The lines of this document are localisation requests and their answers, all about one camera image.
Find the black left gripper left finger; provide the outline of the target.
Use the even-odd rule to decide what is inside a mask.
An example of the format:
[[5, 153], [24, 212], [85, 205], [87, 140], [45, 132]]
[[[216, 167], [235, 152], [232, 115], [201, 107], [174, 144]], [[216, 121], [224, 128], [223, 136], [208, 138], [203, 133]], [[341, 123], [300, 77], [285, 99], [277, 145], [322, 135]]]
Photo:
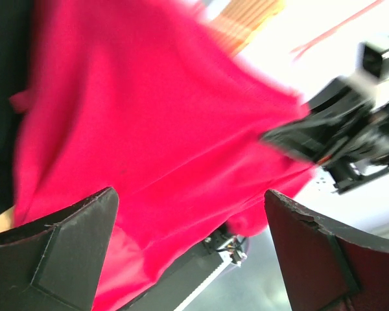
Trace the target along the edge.
[[119, 197], [90, 197], [0, 233], [0, 311], [91, 310]]

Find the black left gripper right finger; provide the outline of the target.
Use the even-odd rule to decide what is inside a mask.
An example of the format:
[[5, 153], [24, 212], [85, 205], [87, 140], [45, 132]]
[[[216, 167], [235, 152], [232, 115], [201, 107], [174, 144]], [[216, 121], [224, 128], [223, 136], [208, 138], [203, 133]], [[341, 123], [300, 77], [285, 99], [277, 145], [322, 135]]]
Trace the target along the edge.
[[268, 190], [265, 211], [293, 310], [389, 310], [389, 240]]

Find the pink red t-shirt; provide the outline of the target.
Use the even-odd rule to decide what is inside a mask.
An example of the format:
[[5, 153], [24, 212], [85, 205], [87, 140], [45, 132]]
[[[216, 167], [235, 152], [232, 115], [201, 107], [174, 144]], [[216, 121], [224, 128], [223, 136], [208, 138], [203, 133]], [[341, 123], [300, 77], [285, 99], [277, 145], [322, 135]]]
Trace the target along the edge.
[[260, 135], [305, 113], [239, 68], [175, 1], [36, 1], [16, 143], [21, 225], [105, 187], [119, 210], [94, 310], [117, 310], [222, 224], [266, 226], [264, 194], [296, 195], [307, 163]]

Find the black t-shirt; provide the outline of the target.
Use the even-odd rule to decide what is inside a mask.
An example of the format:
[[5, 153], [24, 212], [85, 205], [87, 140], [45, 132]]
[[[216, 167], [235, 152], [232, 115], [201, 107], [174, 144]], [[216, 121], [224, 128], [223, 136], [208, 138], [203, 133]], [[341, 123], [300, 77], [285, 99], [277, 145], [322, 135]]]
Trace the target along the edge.
[[0, 214], [14, 204], [12, 165], [21, 116], [10, 97], [27, 83], [33, 1], [0, 1]]

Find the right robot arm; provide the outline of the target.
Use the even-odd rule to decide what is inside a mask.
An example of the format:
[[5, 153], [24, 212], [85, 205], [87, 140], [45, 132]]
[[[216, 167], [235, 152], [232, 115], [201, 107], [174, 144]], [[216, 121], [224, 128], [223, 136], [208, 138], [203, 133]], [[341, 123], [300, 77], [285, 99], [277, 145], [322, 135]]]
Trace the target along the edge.
[[308, 102], [308, 116], [261, 140], [328, 172], [338, 194], [389, 174], [389, 35], [360, 43], [358, 78], [338, 76]]

